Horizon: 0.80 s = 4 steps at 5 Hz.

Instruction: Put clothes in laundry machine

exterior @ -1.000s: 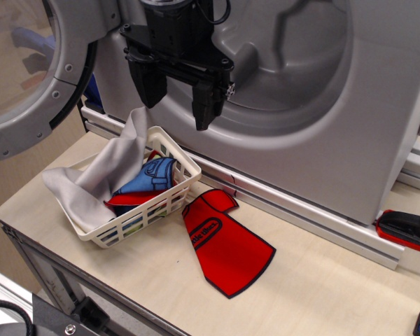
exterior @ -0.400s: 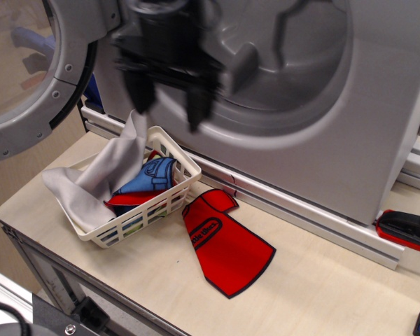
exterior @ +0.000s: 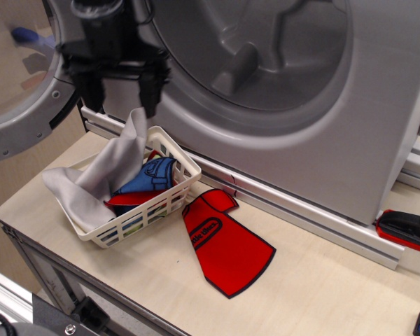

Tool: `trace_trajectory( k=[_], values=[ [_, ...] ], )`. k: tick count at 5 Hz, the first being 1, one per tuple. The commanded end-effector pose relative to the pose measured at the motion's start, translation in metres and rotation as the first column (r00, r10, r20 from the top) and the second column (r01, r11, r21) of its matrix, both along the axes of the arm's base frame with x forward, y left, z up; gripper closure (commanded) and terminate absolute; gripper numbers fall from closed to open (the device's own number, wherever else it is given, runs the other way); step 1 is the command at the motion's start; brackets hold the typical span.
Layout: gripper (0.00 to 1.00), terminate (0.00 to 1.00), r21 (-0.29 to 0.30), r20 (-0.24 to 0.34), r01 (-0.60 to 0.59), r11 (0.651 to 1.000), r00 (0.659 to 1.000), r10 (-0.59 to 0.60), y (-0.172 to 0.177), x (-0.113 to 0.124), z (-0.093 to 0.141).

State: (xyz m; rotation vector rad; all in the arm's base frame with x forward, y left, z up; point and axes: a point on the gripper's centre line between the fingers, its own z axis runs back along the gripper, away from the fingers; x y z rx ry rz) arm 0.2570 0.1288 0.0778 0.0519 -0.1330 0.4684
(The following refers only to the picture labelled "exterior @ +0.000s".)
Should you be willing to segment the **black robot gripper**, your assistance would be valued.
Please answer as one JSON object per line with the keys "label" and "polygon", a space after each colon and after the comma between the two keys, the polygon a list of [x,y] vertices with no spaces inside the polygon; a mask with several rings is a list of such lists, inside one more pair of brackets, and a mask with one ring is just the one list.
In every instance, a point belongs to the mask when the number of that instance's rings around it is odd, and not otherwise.
{"label": "black robot gripper", "polygon": [[155,7],[145,1],[146,13],[137,20],[132,1],[72,1],[83,36],[62,42],[57,50],[63,70],[72,79],[84,105],[100,112],[104,103],[102,78],[139,82],[139,98],[147,118],[156,114],[163,86],[169,81],[168,52],[145,42],[140,26],[152,22]]}

